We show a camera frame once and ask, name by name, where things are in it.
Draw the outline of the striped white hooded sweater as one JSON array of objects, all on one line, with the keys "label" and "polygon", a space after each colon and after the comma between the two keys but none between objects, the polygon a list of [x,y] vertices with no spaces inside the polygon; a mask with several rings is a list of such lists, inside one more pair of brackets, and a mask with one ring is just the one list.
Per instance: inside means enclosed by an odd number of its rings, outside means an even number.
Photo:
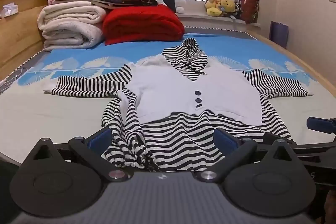
[{"label": "striped white hooded sweater", "polygon": [[117,167],[161,171],[204,170],[221,160],[217,128],[239,139],[273,134],[290,140],[270,100],[310,94],[295,79],[232,70],[193,38],[112,73],[60,76],[45,91],[110,98],[101,123],[112,139],[102,156]]}]

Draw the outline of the blue white patterned bedsheet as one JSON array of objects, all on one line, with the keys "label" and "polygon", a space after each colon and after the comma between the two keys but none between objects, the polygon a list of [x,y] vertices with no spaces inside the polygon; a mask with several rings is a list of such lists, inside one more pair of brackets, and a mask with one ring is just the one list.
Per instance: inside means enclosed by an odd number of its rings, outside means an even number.
[{"label": "blue white patterned bedsheet", "polygon": [[223,158],[217,128],[261,141],[329,138],[307,129],[335,117],[335,96],[255,39],[186,34],[58,50],[1,95],[1,153],[22,162],[35,143],[65,143],[108,128],[102,157],[118,167],[203,170]]}]

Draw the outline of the purple box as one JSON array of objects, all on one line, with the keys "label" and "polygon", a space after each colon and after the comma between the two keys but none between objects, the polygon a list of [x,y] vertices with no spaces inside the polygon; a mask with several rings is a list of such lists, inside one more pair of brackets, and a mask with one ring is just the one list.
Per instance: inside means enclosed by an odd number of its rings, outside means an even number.
[{"label": "purple box", "polygon": [[279,22],[270,22],[269,40],[286,48],[288,43],[289,27]]}]

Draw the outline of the wooden headboard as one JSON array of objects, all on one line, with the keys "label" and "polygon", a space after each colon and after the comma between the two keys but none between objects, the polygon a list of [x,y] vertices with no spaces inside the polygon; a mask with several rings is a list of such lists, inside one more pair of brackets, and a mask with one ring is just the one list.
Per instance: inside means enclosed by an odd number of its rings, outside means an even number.
[{"label": "wooden headboard", "polygon": [[15,3],[18,13],[1,19],[1,80],[43,49],[37,18],[48,0],[1,0],[1,6]]}]

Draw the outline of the cream folded quilt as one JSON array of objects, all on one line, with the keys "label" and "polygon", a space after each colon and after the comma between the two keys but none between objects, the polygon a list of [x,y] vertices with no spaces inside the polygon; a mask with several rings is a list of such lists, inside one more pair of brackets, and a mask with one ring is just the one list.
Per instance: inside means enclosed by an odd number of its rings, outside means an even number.
[{"label": "cream folded quilt", "polygon": [[106,11],[88,1],[64,2],[44,7],[37,19],[45,51],[88,49],[104,40]]}]

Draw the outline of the red folded blanket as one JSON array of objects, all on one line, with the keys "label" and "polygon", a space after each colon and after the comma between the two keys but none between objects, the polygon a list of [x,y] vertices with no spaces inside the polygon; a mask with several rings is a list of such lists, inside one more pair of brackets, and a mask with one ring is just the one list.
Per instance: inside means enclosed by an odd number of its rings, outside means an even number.
[{"label": "red folded blanket", "polygon": [[102,32],[106,45],[180,40],[185,27],[179,17],[165,5],[124,7],[111,11],[104,19]]}]

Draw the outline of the yellow plush toys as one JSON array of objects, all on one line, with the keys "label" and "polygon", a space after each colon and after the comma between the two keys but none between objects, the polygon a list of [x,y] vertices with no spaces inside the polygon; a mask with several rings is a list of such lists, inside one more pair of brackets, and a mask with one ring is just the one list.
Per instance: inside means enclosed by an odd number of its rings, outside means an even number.
[{"label": "yellow plush toys", "polygon": [[205,8],[207,15],[214,17],[234,18],[239,12],[239,7],[234,0],[206,0]]}]

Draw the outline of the tissue pack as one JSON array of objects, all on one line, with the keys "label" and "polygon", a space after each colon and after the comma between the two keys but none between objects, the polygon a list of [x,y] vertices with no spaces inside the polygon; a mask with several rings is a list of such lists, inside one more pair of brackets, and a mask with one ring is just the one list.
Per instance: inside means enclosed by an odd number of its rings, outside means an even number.
[{"label": "tissue pack", "polygon": [[3,8],[1,8],[0,17],[1,19],[6,18],[8,16],[12,16],[17,14],[18,11],[18,5],[16,5],[14,2],[9,3],[7,5],[4,5]]}]

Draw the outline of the white plush toy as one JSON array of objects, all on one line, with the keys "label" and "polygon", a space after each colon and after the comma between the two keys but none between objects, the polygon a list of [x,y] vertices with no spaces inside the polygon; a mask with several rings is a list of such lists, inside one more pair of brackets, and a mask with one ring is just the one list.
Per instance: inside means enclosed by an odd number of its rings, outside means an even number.
[{"label": "white plush toy", "polygon": [[175,10],[177,14],[185,13],[186,0],[174,0],[175,1]]}]

